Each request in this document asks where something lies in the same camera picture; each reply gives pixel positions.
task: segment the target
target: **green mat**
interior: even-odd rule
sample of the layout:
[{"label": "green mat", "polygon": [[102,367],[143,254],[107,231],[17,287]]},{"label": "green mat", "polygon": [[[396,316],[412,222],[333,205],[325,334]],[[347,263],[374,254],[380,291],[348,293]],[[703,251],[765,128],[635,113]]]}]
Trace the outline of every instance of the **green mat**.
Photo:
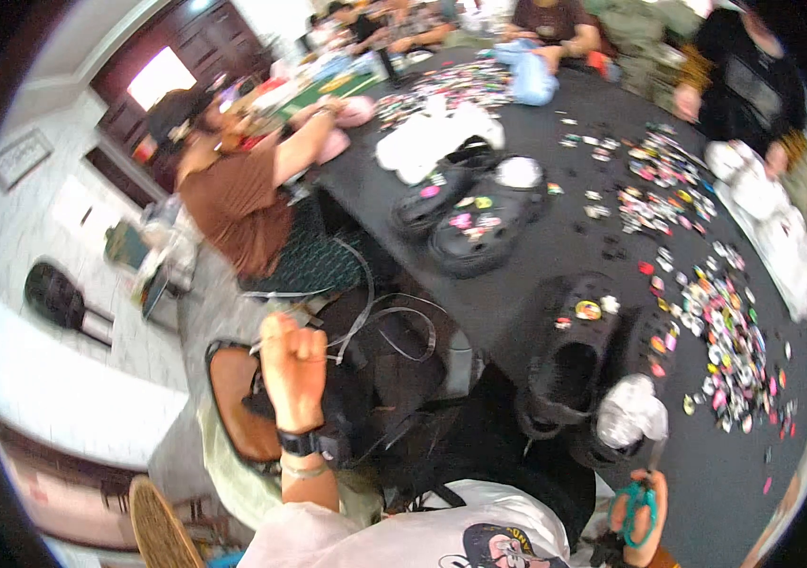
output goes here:
[{"label": "green mat", "polygon": [[361,74],[361,75],[354,75],[352,79],[340,85],[333,91],[329,91],[328,93],[319,93],[318,90],[327,85],[330,81],[333,80],[333,77],[330,79],[325,79],[323,81],[318,81],[309,85],[308,88],[304,89],[301,93],[293,97],[293,99],[287,103],[286,105],[282,106],[280,109],[277,110],[277,114],[283,119],[286,120],[301,110],[303,107],[307,107],[312,103],[318,102],[320,97],[325,95],[334,95],[335,97],[352,97],[353,95],[360,95],[363,91],[369,89],[369,87],[373,85],[377,85],[381,79],[379,79],[374,74]]}]

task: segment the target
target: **black shirt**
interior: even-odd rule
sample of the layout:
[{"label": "black shirt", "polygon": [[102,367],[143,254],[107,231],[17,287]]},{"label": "black shirt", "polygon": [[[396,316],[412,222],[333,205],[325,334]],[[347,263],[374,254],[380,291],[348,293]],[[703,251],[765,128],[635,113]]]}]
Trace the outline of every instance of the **black shirt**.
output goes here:
[{"label": "black shirt", "polygon": [[356,35],[356,43],[361,44],[369,39],[375,32],[381,29],[381,24],[375,22],[364,14],[359,14],[352,25],[352,33]]},{"label": "black shirt", "polygon": [[740,13],[715,10],[694,43],[715,64],[700,109],[708,138],[741,140],[764,155],[772,141],[804,128],[804,87],[795,62],[787,53],[776,59],[757,47]]}]

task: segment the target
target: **black watch strap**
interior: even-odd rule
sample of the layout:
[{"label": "black watch strap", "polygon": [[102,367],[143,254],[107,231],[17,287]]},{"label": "black watch strap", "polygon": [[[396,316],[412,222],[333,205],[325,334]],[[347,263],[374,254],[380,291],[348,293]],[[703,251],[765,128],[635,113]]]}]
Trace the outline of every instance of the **black watch strap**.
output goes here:
[{"label": "black watch strap", "polygon": [[320,453],[321,451],[318,430],[319,428],[315,428],[298,435],[278,430],[277,437],[281,441],[284,452],[296,457],[305,457],[310,453]]}]

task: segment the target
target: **black crocs clog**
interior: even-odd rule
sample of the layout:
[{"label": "black crocs clog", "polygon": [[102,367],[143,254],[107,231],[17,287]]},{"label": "black crocs clog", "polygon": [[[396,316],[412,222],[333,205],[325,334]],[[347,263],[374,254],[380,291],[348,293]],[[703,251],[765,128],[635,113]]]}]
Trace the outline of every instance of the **black crocs clog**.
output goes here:
[{"label": "black crocs clog", "polygon": [[502,160],[493,176],[481,178],[438,223],[429,239],[430,255],[456,278],[472,278],[502,266],[523,227],[539,218],[545,195],[545,172],[535,160],[522,156]]},{"label": "black crocs clog", "polygon": [[515,406],[523,434],[555,437],[562,426],[590,418],[612,334],[618,327],[618,288],[605,275],[587,273],[545,302],[540,343]]},{"label": "black crocs clog", "polygon": [[[674,351],[681,327],[668,312],[656,306],[625,312],[618,330],[612,337],[609,358],[602,373],[602,384],[594,406],[619,380],[641,373],[652,379],[656,395],[665,387],[665,381],[674,368]],[[625,448],[605,445],[597,434],[597,415],[588,424],[570,434],[568,450],[580,465],[603,469],[631,460],[643,447],[641,438]]]},{"label": "black crocs clog", "polygon": [[444,213],[463,199],[499,159],[488,142],[471,136],[444,156],[415,191],[397,200],[390,210],[390,226],[407,239],[424,239]]}]

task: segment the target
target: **cartoon character print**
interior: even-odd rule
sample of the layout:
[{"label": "cartoon character print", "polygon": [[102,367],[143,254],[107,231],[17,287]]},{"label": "cartoon character print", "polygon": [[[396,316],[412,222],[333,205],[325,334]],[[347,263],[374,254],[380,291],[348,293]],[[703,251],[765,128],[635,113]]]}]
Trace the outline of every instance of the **cartoon character print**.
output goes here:
[{"label": "cartoon character print", "polygon": [[439,568],[568,568],[560,558],[540,558],[518,528],[474,524],[463,532],[464,555],[448,554]]}]

